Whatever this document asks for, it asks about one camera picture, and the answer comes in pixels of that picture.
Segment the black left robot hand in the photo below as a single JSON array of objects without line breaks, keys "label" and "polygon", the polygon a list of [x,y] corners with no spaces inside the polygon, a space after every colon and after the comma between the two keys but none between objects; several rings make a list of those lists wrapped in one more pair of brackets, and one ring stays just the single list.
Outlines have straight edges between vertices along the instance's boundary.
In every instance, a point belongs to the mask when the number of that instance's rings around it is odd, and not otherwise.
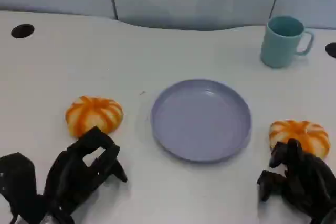
[{"label": "black left robot hand", "polygon": [[62,151],[46,179],[49,215],[58,223],[74,223],[71,214],[109,176],[126,183],[128,178],[117,160],[119,151],[112,138],[96,126]]}]

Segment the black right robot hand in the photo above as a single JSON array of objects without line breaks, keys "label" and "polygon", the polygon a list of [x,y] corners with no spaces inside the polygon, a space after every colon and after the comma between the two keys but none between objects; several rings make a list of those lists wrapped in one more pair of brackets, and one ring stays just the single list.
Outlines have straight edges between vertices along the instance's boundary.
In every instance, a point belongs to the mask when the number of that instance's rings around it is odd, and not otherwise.
[{"label": "black right robot hand", "polygon": [[335,175],[319,157],[303,150],[293,138],[277,142],[271,151],[270,168],[285,165],[283,175],[264,170],[258,185],[259,201],[271,195],[282,199],[311,218],[311,223],[325,223],[335,217]]}]

